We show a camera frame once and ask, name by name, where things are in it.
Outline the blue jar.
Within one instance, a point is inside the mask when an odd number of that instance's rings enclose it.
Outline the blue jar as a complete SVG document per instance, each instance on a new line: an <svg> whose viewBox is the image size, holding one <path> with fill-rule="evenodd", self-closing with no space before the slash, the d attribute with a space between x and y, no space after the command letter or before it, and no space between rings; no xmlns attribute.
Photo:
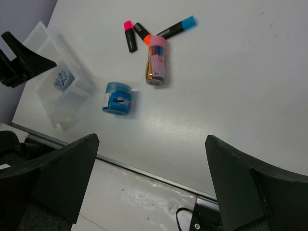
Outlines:
<svg viewBox="0 0 308 231"><path fill-rule="evenodd" d="M75 77L70 71L63 70L57 74L53 86L56 90L64 92L74 80Z"/></svg>

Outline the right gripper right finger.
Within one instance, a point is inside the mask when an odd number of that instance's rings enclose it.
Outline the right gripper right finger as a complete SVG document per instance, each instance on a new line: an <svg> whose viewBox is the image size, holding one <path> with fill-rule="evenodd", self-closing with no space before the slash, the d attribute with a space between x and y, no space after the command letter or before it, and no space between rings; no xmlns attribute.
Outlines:
<svg viewBox="0 0 308 231"><path fill-rule="evenodd" d="M273 166L214 135L207 162L226 231L308 229L308 178Z"/></svg>

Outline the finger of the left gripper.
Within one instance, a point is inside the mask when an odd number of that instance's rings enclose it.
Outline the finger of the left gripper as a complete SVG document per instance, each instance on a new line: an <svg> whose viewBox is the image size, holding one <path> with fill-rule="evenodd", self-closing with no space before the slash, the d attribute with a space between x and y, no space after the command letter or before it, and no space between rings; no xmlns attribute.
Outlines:
<svg viewBox="0 0 308 231"><path fill-rule="evenodd" d="M49 71L57 64L28 49L10 32L1 35L16 58L9 60L4 52L0 52L0 82L6 87L15 88L40 74Z"/></svg>

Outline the blue cap highlighter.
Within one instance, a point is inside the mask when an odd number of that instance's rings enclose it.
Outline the blue cap highlighter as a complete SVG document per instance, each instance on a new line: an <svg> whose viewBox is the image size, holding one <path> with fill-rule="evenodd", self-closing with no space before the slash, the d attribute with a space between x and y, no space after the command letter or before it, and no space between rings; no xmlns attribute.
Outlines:
<svg viewBox="0 0 308 231"><path fill-rule="evenodd" d="M158 33L157 36L161 36L165 39L169 39L175 35L178 35L184 31L187 31L196 26L196 20L194 16L190 16L169 28L163 30L162 32Z"/></svg>

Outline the orange cap highlighter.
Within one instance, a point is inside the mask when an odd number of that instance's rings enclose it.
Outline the orange cap highlighter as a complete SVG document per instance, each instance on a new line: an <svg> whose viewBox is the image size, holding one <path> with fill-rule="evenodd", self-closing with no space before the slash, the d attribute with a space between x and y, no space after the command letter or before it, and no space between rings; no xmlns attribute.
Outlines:
<svg viewBox="0 0 308 231"><path fill-rule="evenodd" d="M140 23L136 23L133 26L133 29L138 34L138 36L142 39L142 41L147 46L149 46L152 35Z"/></svg>

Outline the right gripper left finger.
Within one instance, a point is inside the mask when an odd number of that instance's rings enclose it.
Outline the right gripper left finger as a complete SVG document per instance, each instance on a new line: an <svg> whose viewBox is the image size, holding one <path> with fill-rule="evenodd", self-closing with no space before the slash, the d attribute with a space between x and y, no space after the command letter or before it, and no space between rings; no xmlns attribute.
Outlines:
<svg viewBox="0 0 308 231"><path fill-rule="evenodd" d="M99 139L87 135L49 151L0 136L0 228L3 231L69 231L77 222Z"/></svg>

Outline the pink cap highlighter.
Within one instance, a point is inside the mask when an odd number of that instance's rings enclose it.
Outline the pink cap highlighter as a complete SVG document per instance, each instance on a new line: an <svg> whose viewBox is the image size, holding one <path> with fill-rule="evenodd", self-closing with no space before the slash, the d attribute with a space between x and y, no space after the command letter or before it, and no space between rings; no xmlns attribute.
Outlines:
<svg viewBox="0 0 308 231"><path fill-rule="evenodd" d="M128 50L130 53L133 53L137 50L137 43L135 39L135 32L133 29L133 24L131 21L126 21L124 23L124 31L125 31L126 41L128 45Z"/></svg>

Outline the pink lid pencil tube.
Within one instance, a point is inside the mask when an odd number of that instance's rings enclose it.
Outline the pink lid pencil tube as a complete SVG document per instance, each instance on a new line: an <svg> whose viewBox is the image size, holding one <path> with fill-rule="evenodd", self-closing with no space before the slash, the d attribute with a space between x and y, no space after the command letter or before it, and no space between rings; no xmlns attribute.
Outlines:
<svg viewBox="0 0 308 231"><path fill-rule="evenodd" d="M161 36L150 38L148 61L146 68L146 83L152 86L161 86L166 78L165 65L166 40Z"/></svg>

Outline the blue jar sideways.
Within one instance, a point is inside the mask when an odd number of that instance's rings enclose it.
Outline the blue jar sideways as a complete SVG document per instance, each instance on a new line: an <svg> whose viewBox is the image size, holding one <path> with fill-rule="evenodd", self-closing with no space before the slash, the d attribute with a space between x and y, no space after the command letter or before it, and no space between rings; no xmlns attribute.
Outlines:
<svg viewBox="0 0 308 231"><path fill-rule="evenodd" d="M131 86L109 82L106 86L102 110L106 113L126 116L130 111Z"/></svg>

